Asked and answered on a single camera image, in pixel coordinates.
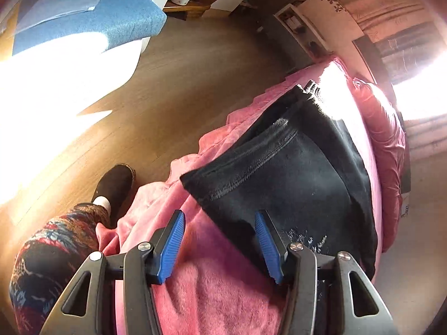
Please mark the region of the dark headboard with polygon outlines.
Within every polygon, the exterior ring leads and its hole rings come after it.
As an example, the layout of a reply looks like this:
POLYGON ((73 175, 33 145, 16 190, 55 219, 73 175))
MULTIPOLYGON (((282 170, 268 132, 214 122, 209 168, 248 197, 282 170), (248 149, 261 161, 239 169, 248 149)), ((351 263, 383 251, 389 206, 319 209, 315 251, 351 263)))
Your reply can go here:
POLYGON ((387 97, 389 103, 396 108, 396 94, 389 78, 388 71, 382 61, 380 52, 367 35, 352 41, 372 76, 372 81, 387 97))

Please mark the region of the person's patterned trouser leg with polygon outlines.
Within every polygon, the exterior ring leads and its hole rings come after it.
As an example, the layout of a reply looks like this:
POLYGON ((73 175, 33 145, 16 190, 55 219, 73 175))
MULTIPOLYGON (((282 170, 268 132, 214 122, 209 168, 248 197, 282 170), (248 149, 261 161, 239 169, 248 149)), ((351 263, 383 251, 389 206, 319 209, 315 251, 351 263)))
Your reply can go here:
POLYGON ((110 224, 110 209, 77 204, 34 233, 16 256, 9 295, 19 334, 38 334, 54 304, 84 262, 99 249, 97 224, 110 224))

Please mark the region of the black slipper shoe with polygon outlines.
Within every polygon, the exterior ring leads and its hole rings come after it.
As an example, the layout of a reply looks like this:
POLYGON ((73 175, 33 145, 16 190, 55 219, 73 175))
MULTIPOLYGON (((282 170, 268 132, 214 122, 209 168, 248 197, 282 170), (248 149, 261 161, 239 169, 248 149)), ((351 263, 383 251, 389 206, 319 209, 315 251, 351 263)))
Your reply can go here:
POLYGON ((99 180, 91 202, 107 211, 111 227, 121 218, 121 207, 130 196, 134 182, 135 170, 124 163, 112 167, 99 180))

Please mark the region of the patterned window curtain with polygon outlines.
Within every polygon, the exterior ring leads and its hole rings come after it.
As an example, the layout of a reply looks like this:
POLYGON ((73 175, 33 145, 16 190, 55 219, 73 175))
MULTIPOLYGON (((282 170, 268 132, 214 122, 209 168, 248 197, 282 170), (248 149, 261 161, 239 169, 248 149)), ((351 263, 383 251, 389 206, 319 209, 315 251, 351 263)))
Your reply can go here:
POLYGON ((379 51, 394 85, 417 75, 446 50, 420 0, 354 0, 346 9, 379 51))

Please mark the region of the pink bed blanket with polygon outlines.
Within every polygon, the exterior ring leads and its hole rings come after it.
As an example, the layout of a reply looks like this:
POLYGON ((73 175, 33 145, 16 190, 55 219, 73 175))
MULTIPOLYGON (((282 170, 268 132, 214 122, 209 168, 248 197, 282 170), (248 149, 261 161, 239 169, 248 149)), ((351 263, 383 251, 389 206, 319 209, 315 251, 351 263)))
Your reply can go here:
POLYGON ((367 128, 351 93, 352 79, 339 58, 294 73, 253 102, 227 117, 220 128, 199 139, 199 150, 172 161, 165 181, 138 189, 127 214, 115 229, 97 225, 100 250, 125 253, 148 240, 170 215, 181 209, 185 235, 173 274, 154 289, 165 334, 273 334, 278 328, 283 294, 267 269, 254 266, 224 235, 183 187, 181 176, 215 160, 228 150, 280 96, 299 86, 314 94, 320 110, 341 120, 364 162, 370 179, 378 245, 382 249, 382 193, 376 159, 367 128))

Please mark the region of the floral white headboard panel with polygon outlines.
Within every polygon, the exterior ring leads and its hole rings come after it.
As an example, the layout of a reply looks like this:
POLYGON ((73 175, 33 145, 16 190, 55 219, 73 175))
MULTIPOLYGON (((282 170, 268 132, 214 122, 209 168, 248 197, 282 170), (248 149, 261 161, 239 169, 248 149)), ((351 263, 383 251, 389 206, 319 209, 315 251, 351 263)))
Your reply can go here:
POLYGON ((305 0, 298 9, 328 44, 330 51, 344 62, 352 76, 374 82, 354 44, 354 40, 362 38, 364 33, 339 0, 305 0))

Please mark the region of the white bedside shelf unit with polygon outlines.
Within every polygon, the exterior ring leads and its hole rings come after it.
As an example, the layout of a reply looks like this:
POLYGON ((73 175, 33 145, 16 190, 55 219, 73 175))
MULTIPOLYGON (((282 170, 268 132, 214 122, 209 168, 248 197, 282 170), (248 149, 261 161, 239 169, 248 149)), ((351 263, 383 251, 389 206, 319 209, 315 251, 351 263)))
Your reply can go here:
POLYGON ((274 14, 277 21, 296 40, 313 62, 320 62, 333 53, 329 43, 297 6, 287 4, 274 14))

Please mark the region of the wooden side table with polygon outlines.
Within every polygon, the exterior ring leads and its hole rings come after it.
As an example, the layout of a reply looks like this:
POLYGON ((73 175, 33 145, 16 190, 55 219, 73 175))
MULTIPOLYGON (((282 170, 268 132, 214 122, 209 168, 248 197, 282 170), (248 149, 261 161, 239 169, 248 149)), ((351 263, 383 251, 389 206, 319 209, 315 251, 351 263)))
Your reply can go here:
POLYGON ((189 1, 186 5, 178 5, 169 1, 163 8, 163 12, 169 17, 176 17, 181 20, 193 20, 200 18, 210 9, 209 4, 189 1))

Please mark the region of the black pants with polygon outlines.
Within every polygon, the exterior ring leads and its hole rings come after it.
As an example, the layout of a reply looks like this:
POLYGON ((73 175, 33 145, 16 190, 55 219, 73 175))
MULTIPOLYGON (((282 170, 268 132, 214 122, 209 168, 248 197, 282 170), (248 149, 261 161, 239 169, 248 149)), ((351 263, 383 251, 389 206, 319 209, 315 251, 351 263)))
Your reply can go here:
POLYGON ((346 125, 295 86, 222 155, 181 176, 184 189, 236 248, 266 268, 255 215, 269 214, 283 241, 351 253, 375 274, 378 245, 370 179, 346 125))

